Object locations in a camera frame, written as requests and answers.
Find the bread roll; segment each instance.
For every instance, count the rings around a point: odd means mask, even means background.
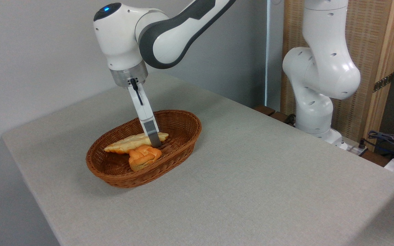
[[[150,145],[141,145],[134,150],[130,150],[129,155],[130,168],[133,171],[139,171],[153,164],[161,157],[162,152]]]
[[[168,138],[168,133],[158,132],[158,136],[161,142],[165,142],[165,140]],[[136,149],[141,145],[151,146],[150,138],[148,138],[148,136],[146,136],[144,133],[132,135],[112,143],[104,148],[104,151],[113,152],[116,154],[128,154],[131,149]]]

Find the woven screen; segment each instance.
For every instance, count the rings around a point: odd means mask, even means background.
[[[352,60],[361,72],[361,84],[352,97],[334,100],[332,127],[344,137],[358,141],[363,135],[366,117],[376,82],[384,34],[392,0],[349,0],[346,40]],[[284,55],[294,47],[308,47],[302,37],[303,0],[285,1]],[[294,93],[283,74],[280,110],[296,112]]]

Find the baguette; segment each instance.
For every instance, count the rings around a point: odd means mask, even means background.
[[[159,140],[161,142],[165,142],[165,140],[168,138],[168,135],[168,133],[158,132]],[[106,146],[104,151],[113,152],[116,154],[128,154],[130,150],[136,149],[141,145],[151,146],[150,138],[148,138],[148,136],[146,136],[144,133],[132,135],[112,143]]]

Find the wooden block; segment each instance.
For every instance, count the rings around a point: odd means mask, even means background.
[[[256,106],[254,109],[256,111],[261,112],[261,113],[263,113],[265,115],[268,115],[268,116],[270,116],[270,115],[272,115],[272,114],[274,114],[276,112],[274,109],[271,109],[271,108],[266,107],[264,105]]]
[[[375,154],[370,150],[367,150],[361,157],[382,167],[385,167],[390,161],[388,158]]]
[[[270,115],[270,117],[277,119],[279,121],[284,122],[287,119],[287,115],[281,113],[281,112],[275,112],[274,114]]]

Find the basket rim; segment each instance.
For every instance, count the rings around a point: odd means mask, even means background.
[[[155,114],[155,117],[156,117],[156,114],[165,113],[165,112],[169,112],[169,113],[175,112],[175,113],[179,113],[179,114],[186,114],[186,115],[189,115],[189,116],[191,116],[191,118],[195,121],[195,123],[196,123],[198,126],[200,126],[200,127],[197,127],[197,131],[195,132],[195,134],[191,137],[191,139],[190,139],[185,145],[182,145],[182,146],[180,146],[180,148],[178,148],[178,149],[175,150],[175,153],[176,153],[176,154],[171,155],[171,156],[168,156],[166,159],[163,159],[162,162],[155,162],[155,163],[153,163],[154,165],[150,165],[150,166],[147,167],[147,168],[144,168],[144,169],[142,169],[142,170],[139,170],[139,171],[137,172],[138,175],[137,175],[136,177],[129,178],[128,180],[137,179],[138,177],[143,176],[143,175],[145,175],[145,174],[147,174],[147,173],[149,173],[149,172],[151,172],[151,171],[157,169],[161,164],[164,164],[164,163],[170,161],[171,159],[174,159],[178,154],[184,152],[186,149],[188,149],[188,148],[193,148],[193,147],[194,147],[195,142],[197,141],[197,139],[198,139],[198,137],[199,137],[199,135],[200,135],[200,133],[201,133],[201,131],[202,131],[200,119],[199,119],[195,114],[193,114],[192,112],[189,112],[189,111],[186,111],[186,110],[180,110],[180,109],[164,109],[164,110],[155,111],[155,112],[153,112],[153,113]],[[101,178],[101,179],[103,179],[103,178],[106,178],[106,179],[110,179],[110,178],[123,178],[123,177],[125,177],[125,176],[128,176],[128,174],[111,175],[111,174],[102,173],[102,172],[100,172],[99,170],[97,170],[97,168],[95,168],[94,165],[93,165],[93,163],[92,163],[93,146],[96,145],[96,144],[100,141],[100,139],[101,139],[103,136],[105,136],[105,135],[107,135],[107,134],[109,134],[109,133],[111,133],[111,132],[114,132],[117,128],[122,127],[123,125],[127,124],[128,122],[126,122],[126,123],[124,123],[124,124],[122,124],[122,125],[119,125],[119,126],[113,128],[113,129],[107,131],[107,132],[104,133],[102,136],[100,136],[100,137],[89,147],[89,150],[88,150],[88,152],[86,153],[86,163],[88,164],[87,166],[88,166],[89,170],[91,170],[91,172],[92,172],[95,176],[97,176],[97,177],[99,177],[99,178]]]

